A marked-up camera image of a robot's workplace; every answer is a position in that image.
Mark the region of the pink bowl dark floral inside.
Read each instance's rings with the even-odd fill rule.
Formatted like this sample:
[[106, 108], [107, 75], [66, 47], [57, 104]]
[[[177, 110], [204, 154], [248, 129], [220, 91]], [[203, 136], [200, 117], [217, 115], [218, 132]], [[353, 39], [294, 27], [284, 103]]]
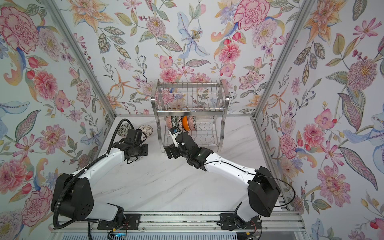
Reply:
[[168, 116], [166, 118], [166, 126], [168, 127], [168, 129], [171, 129], [173, 127], [172, 116]]

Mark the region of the green leaf patterned bowl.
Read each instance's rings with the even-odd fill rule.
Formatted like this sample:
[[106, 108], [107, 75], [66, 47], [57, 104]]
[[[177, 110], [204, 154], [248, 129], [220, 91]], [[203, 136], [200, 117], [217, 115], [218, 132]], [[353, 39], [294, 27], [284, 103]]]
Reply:
[[171, 123], [172, 123], [172, 127], [177, 128], [179, 131], [183, 129], [181, 116], [172, 116]]

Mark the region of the stainless steel dish rack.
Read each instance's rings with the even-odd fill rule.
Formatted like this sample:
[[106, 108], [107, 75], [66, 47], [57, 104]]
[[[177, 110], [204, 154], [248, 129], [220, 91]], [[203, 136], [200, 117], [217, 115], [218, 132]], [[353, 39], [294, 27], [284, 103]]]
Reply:
[[156, 82], [151, 104], [161, 150], [173, 142], [166, 126], [166, 118], [195, 116], [197, 130], [185, 131], [183, 128], [181, 132], [189, 132], [200, 146], [221, 151], [230, 101], [229, 87], [223, 80], [207, 83]]

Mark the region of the black white floral bowl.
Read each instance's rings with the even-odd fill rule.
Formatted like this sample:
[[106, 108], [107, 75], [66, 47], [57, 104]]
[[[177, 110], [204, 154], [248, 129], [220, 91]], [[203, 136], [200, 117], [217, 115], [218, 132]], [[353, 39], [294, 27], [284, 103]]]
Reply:
[[196, 131], [197, 130], [195, 116], [188, 116], [188, 126], [189, 126], [191, 131]]

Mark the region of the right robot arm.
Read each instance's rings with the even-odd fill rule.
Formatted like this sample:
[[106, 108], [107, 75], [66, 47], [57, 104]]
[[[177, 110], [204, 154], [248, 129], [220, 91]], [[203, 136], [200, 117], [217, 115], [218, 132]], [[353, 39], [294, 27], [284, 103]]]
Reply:
[[183, 157], [191, 167], [218, 174], [247, 191], [248, 202], [238, 205], [235, 219], [247, 223], [256, 216], [271, 216], [281, 189], [267, 168], [254, 169], [231, 162], [211, 149], [199, 147], [188, 132], [181, 132], [175, 127], [169, 130], [169, 134], [173, 141], [165, 147], [169, 159]]

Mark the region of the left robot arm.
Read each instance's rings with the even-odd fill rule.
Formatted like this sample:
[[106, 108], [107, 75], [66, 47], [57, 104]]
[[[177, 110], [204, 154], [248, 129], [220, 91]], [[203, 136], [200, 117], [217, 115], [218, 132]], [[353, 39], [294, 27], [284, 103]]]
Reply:
[[115, 166], [132, 163], [149, 153], [147, 135], [141, 129], [129, 129], [120, 141], [110, 142], [107, 152], [73, 174], [62, 174], [56, 181], [51, 203], [53, 225], [62, 229], [74, 222], [105, 221], [117, 227], [126, 223], [120, 206], [97, 202], [93, 187]]

